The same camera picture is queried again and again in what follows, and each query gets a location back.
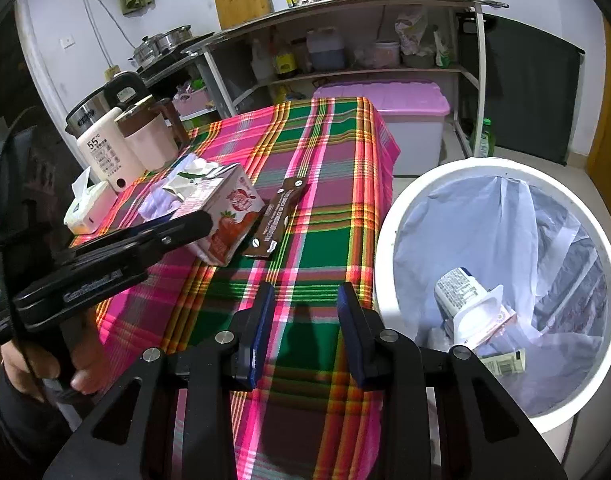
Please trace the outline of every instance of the human hand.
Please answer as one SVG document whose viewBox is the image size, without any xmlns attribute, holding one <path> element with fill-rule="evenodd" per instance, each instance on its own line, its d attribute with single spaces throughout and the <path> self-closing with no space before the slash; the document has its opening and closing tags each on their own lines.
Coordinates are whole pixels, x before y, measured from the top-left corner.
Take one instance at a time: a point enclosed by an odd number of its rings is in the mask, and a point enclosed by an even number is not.
<svg viewBox="0 0 611 480">
<path fill-rule="evenodd" d="M 56 379 L 59 376 L 59 362 L 54 355 L 33 343 L 25 342 L 24 348 L 28 361 L 39 379 Z M 43 400 L 32 381 L 22 353 L 13 341 L 1 346 L 1 356 L 12 386 L 21 393 Z M 99 341 L 93 308 L 86 312 L 81 339 L 71 352 L 70 358 L 76 369 L 70 385 L 78 392 L 93 394 L 108 383 L 110 366 L 103 345 Z"/>
</svg>

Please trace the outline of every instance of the pink storage box lid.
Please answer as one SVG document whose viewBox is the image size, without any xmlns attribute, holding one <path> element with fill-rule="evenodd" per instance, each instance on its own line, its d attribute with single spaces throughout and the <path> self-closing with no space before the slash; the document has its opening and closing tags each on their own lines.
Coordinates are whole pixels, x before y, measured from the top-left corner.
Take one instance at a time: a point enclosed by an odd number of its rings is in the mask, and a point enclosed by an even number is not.
<svg viewBox="0 0 611 480">
<path fill-rule="evenodd" d="M 384 116 L 443 117 L 450 113 L 439 85 L 431 81 L 326 85 L 318 88 L 314 97 L 367 97 Z"/>
</svg>

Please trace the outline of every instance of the barcode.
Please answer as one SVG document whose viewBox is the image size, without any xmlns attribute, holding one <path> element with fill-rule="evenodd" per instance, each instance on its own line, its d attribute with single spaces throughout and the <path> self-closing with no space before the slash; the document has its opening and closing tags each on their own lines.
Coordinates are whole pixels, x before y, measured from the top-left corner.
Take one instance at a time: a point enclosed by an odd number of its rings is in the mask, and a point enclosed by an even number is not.
<svg viewBox="0 0 611 480">
<path fill-rule="evenodd" d="M 514 373 L 514 363 L 512 361 L 503 361 L 498 364 L 501 375 L 509 375 Z"/>
</svg>

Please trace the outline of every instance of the white trash can rim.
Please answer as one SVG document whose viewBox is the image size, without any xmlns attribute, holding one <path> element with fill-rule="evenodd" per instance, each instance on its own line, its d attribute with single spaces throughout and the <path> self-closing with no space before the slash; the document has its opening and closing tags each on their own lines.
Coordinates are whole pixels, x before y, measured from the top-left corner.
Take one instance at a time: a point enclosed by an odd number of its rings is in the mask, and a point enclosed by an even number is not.
<svg viewBox="0 0 611 480">
<path fill-rule="evenodd" d="M 423 174 L 401 193 L 383 222 L 375 257 L 376 308 L 387 328 L 405 333 L 394 288 L 394 248 L 399 226 L 406 212 L 433 190 L 464 178 L 479 176 L 502 176 L 522 180 L 541 189 L 565 206 L 581 222 L 594 242 L 604 269 L 608 294 L 606 311 L 609 315 L 605 318 L 603 342 L 595 364 L 581 386 L 555 408 L 530 418 L 539 433 L 545 433 L 569 420 L 590 400 L 611 365 L 611 245 L 588 207 L 563 184 L 541 171 L 503 158 L 468 158 L 439 166 Z"/>
</svg>

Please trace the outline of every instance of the person's arm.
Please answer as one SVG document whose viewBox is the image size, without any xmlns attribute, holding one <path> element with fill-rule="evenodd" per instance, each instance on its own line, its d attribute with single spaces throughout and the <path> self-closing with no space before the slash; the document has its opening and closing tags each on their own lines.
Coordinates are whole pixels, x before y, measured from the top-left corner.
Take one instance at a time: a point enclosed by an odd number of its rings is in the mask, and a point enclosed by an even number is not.
<svg viewBox="0 0 611 480">
<path fill-rule="evenodd" d="M 25 345 L 38 378 L 56 378 L 58 361 L 45 350 Z M 43 402 L 25 360 L 12 343 L 1 347 L 0 479 L 41 478 L 71 431 L 60 411 Z M 71 359 L 77 372 L 71 383 L 84 394 L 94 393 L 108 380 L 108 360 L 99 341 L 94 311 L 86 316 L 82 338 Z"/>
</svg>

